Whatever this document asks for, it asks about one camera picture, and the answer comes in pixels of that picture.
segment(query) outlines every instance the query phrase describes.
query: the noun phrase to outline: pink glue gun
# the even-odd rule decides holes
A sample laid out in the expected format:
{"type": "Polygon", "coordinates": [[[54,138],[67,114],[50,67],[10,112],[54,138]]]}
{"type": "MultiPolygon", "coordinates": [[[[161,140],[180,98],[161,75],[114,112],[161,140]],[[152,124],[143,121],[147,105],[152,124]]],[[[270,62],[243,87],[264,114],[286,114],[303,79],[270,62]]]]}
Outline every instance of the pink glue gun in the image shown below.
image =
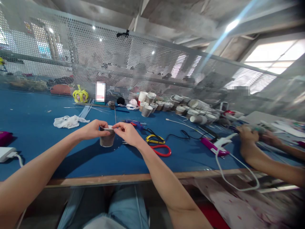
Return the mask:
{"type": "Polygon", "coordinates": [[[228,143],[231,143],[232,142],[231,138],[233,138],[236,135],[238,134],[234,133],[229,135],[228,137],[221,138],[217,140],[214,144],[211,143],[207,138],[202,138],[201,143],[203,143],[206,147],[208,147],[208,149],[211,150],[214,154],[217,154],[217,151],[219,150],[217,156],[223,157],[225,155],[230,154],[230,152],[224,149],[223,146],[225,146],[228,143]]]}

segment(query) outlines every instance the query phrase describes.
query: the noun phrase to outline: blue work surface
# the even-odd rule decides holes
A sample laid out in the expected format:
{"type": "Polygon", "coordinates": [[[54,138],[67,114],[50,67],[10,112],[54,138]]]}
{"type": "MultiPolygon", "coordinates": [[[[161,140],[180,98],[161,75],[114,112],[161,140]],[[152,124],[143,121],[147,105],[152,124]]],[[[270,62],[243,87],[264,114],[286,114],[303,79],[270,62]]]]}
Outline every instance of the blue work surface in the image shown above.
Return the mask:
{"type": "MultiPolygon", "coordinates": [[[[86,124],[80,123],[79,127],[73,129],[58,129],[53,126],[55,118],[80,114],[82,111],[80,108],[64,108],[79,107],[79,105],[73,105],[74,99],[72,98],[12,91],[1,92],[5,99],[1,103],[0,131],[13,133],[15,139],[9,146],[15,147],[20,152],[25,163],[28,163],[65,136],[86,124]]],[[[174,112],[156,111],[148,118],[142,117],[141,112],[138,110],[131,110],[130,113],[117,111],[116,115],[118,122],[123,119],[145,122],[147,123],[146,128],[152,129],[164,139],[168,134],[183,136],[180,130],[185,130],[195,138],[200,137],[200,134],[193,129],[165,120],[168,118],[173,121],[182,122],[181,120],[184,118],[176,115],[174,112]]],[[[113,110],[111,114],[105,114],[91,109],[86,119],[104,120],[109,125],[115,123],[113,110]]],[[[194,128],[196,127],[190,121],[185,121],[185,123],[194,128]]],[[[210,129],[219,134],[219,136],[225,137],[231,134],[229,130],[215,125],[213,127],[210,127],[210,129]]],[[[142,131],[140,135],[145,138],[148,133],[142,131]]],[[[233,143],[228,144],[225,148],[244,162],[239,153],[239,137],[236,136],[232,140],[233,143]]],[[[172,155],[170,157],[161,157],[161,159],[173,172],[218,170],[214,154],[199,140],[183,140],[170,136],[166,141],[166,145],[172,149],[172,155]]],[[[277,155],[268,151],[266,153],[277,161],[280,161],[278,158],[280,157],[291,165],[302,165],[300,161],[291,158],[285,153],[279,152],[277,155]]],[[[230,156],[220,159],[220,164],[224,170],[244,168],[244,166],[230,156]]],[[[5,163],[0,163],[0,181],[5,180],[19,168],[16,158],[9,159],[5,163]]],[[[123,145],[122,139],[116,136],[114,145],[109,148],[100,146],[99,138],[82,141],[67,155],[54,173],[53,178],[145,173],[149,173],[149,171],[138,150],[132,146],[123,145]]]]}

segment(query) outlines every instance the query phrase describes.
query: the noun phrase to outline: jeans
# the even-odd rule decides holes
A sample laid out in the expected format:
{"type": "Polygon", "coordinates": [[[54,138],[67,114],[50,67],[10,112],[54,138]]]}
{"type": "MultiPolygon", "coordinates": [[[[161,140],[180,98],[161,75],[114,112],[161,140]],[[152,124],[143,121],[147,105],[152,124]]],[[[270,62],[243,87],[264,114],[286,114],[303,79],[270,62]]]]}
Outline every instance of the jeans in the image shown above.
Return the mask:
{"type": "Polygon", "coordinates": [[[103,187],[73,188],[58,229],[79,229],[107,216],[126,229],[149,229],[144,199],[136,185],[118,185],[106,213],[103,187]]]}

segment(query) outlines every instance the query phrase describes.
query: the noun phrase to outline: hand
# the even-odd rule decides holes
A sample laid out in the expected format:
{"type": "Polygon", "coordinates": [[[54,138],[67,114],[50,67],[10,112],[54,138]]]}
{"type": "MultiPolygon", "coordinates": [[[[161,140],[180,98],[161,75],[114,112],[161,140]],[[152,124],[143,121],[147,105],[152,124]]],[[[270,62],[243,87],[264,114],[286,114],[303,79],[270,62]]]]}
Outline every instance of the hand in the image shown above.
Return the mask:
{"type": "Polygon", "coordinates": [[[114,128],[114,132],[123,138],[129,145],[138,147],[144,142],[143,138],[141,138],[132,124],[119,122],[112,126],[112,128],[114,128]]]}
{"type": "Polygon", "coordinates": [[[110,135],[109,131],[100,131],[99,127],[108,128],[108,124],[105,121],[93,120],[84,127],[73,132],[80,140],[89,140],[97,137],[103,137],[110,135]]]}
{"type": "Polygon", "coordinates": [[[260,140],[273,147],[280,147],[283,145],[282,141],[274,136],[269,130],[267,130],[267,132],[261,136],[260,140]]]}
{"type": "Polygon", "coordinates": [[[239,131],[242,142],[257,142],[259,140],[258,132],[251,132],[251,129],[246,125],[238,126],[236,129],[239,131]]]}

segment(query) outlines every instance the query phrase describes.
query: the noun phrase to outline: blurred label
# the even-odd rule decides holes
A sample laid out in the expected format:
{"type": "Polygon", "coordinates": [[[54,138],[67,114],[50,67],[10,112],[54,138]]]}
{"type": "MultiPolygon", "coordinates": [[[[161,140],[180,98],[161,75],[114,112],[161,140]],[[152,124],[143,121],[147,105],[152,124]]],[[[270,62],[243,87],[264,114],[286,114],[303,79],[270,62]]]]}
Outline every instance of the blurred label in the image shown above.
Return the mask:
{"type": "Polygon", "coordinates": [[[105,82],[97,81],[95,86],[96,102],[105,102],[106,84],[105,82]]]}

